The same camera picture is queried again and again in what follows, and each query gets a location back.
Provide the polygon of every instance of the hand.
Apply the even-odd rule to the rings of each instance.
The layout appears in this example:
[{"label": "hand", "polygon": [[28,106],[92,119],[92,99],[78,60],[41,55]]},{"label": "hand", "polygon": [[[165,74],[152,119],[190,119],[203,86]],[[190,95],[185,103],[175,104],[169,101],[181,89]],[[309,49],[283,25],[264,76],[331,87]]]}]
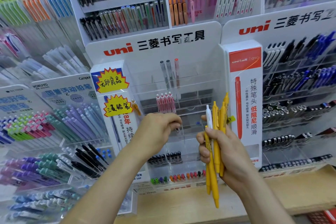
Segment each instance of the hand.
[{"label": "hand", "polygon": [[[206,116],[202,116],[202,120],[206,121]],[[226,127],[226,135],[216,129],[206,128],[209,138],[218,141],[221,149],[221,158],[223,160],[225,170],[221,179],[238,195],[248,186],[251,179],[259,177],[257,169],[251,162],[244,145],[239,138],[232,132],[229,126]],[[205,147],[204,132],[198,133],[197,141],[199,142],[199,153],[201,161],[210,162],[210,151]]]},{"label": "hand", "polygon": [[141,121],[132,142],[145,154],[147,161],[167,143],[170,132],[181,125],[181,117],[174,113],[149,113]]}]

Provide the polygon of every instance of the gray pen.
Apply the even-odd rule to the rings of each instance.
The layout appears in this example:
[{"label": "gray pen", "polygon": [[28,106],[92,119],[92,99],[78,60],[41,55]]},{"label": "gray pen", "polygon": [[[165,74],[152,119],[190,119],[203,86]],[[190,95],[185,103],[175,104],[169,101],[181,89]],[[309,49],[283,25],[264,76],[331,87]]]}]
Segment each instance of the gray pen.
[{"label": "gray pen", "polygon": [[165,78],[166,87],[169,90],[169,82],[168,82],[168,76],[167,76],[167,71],[166,71],[165,63],[163,61],[160,61],[160,65],[161,65],[163,77]]},{"label": "gray pen", "polygon": [[169,74],[169,80],[170,80],[170,86],[174,88],[174,81],[173,81],[173,73],[171,71],[171,65],[170,65],[170,60],[166,61],[167,64],[167,69],[168,69],[168,74]]}]

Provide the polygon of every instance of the red label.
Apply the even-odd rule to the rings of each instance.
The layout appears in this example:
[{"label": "red label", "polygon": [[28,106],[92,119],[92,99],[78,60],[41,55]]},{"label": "red label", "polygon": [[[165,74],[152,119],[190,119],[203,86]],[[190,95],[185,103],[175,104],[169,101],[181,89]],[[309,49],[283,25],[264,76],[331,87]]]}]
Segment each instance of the red label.
[{"label": "red label", "polygon": [[230,72],[261,67],[261,47],[229,53]]}]

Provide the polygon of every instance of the yellow-green sticker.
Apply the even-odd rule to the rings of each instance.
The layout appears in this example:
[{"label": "yellow-green sticker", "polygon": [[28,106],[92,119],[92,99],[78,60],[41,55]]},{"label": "yellow-green sticker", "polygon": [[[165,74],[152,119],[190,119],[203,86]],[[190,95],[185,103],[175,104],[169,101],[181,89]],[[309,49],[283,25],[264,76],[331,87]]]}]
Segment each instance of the yellow-green sticker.
[{"label": "yellow-green sticker", "polygon": [[227,123],[231,123],[231,122],[234,122],[234,121],[236,121],[236,118],[233,115],[231,117],[228,117],[227,120],[226,120]]}]

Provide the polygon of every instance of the yellow starburst sign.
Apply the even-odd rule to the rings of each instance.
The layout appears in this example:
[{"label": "yellow starburst sign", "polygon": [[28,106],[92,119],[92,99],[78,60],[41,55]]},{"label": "yellow starburst sign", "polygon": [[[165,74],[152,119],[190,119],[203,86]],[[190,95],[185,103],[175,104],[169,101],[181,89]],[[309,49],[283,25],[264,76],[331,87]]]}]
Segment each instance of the yellow starburst sign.
[{"label": "yellow starburst sign", "polygon": [[105,103],[104,108],[106,117],[112,117],[115,115],[126,114],[133,112],[133,108],[131,107],[131,102],[128,102],[127,98],[123,98],[122,95],[111,96],[111,98],[107,98],[107,103]]},{"label": "yellow starburst sign", "polygon": [[129,86],[129,82],[126,82],[126,77],[122,76],[121,72],[117,72],[116,69],[104,69],[98,78],[99,82],[97,82],[97,85],[99,88],[97,91],[99,93],[122,90],[128,88]]}]

